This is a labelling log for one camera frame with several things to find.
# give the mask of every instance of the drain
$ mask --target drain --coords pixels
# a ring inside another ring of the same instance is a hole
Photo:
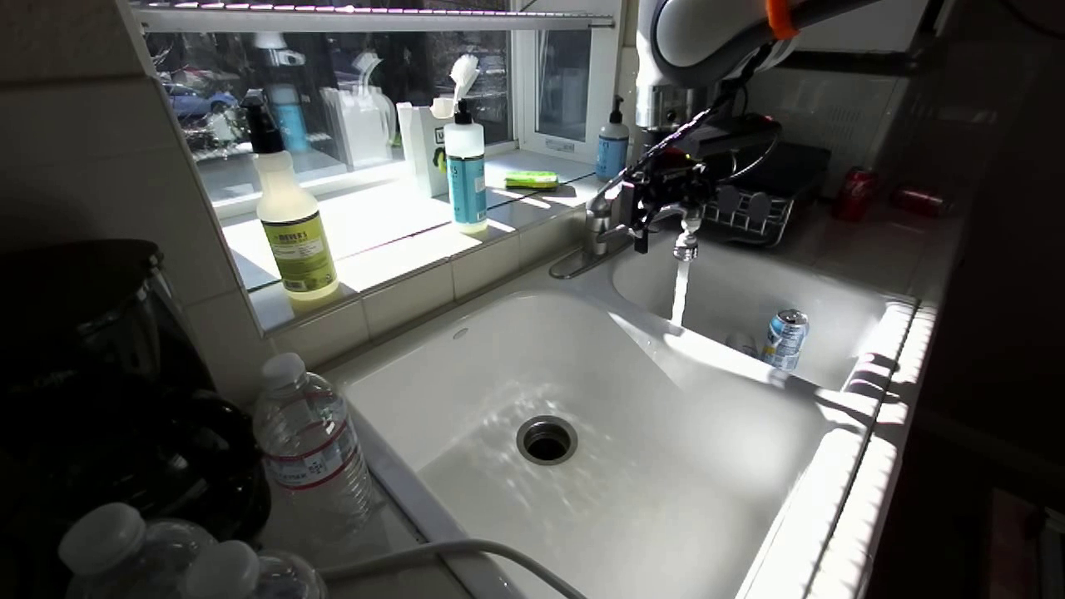
[[[577,429],[556,416],[534,416],[519,429],[519,453],[530,462],[556,466],[577,453]]]

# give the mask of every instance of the sink basin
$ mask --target sink basin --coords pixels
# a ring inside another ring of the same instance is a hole
[[[609,599],[734,595],[833,429],[559,290],[418,327],[334,380],[465,537]]]
[[[620,259],[611,286],[633,307],[668,320],[676,264],[672,238],[660,238],[648,253]],[[703,243],[693,253],[682,327],[743,353],[759,353],[769,341],[769,320],[779,309],[803,309],[809,337],[795,377],[838,388],[885,307],[875,294],[769,264],[765,253]]]

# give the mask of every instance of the yellow bottle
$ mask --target yellow bottle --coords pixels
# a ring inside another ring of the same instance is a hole
[[[269,113],[260,103],[245,105],[245,122],[257,150],[263,200],[257,215],[266,230],[279,284],[292,304],[315,304],[337,294],[337,265],[315,200],[297,184],[292,155]]]

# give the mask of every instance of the coffee maker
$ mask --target coffee maker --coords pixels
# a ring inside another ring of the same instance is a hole
[[[57,539],[100,503],[252,539],[269,514],[252,424],[215,397],[161,250],[44,247],[0,257],[0,277],[0,595],[60,595]]]

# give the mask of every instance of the windowsill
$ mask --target windowsill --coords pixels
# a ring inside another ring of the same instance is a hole
[[[501,189],[501,180],[511,170],[553,170],[559,174],[563,186],[556,193]],[[275,331],[303,316],[343,307],[346,298],[381,290],[415,270],[491,250],[509,236],[523,236],[543,223],[572,220],[572,212],[599,189],[587,164],[531,154],[490,155],[490,230],[483,236],[462,236],[450,225],[446,200],[429,200],[425,193],[412,189],[412,184],[402,177],[402,164],[392,177],[392,184],[354,189],[319,202],[337,259],[340,294],[312,311],[297,311],[287,298],[257,220],[224,225],[263,331]]]

